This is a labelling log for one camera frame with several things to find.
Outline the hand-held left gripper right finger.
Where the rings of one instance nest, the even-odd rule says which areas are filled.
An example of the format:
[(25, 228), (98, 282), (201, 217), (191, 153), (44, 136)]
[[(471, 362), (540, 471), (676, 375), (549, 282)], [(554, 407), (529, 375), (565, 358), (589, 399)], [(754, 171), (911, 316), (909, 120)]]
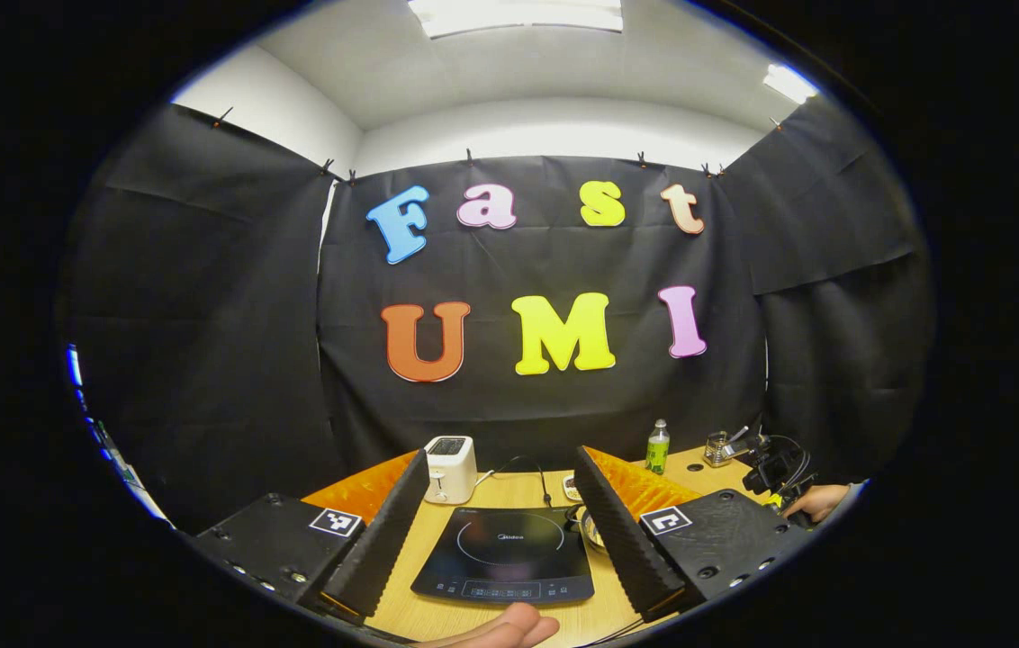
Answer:
[(739, 490), (694, 490), (588, 446), (575, 487), (627, 599), (653, 623), (729, 598), (797, 557), (813, 529)]

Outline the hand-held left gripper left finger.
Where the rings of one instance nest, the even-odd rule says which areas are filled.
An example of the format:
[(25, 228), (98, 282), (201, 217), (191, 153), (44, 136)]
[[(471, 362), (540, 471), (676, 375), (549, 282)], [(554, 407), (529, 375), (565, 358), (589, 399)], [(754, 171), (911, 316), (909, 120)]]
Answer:
[(420, 448), (303, 499), (267, 493), (190, 542), (274, 598), (365, 622), (376, 614), (427, 488)]

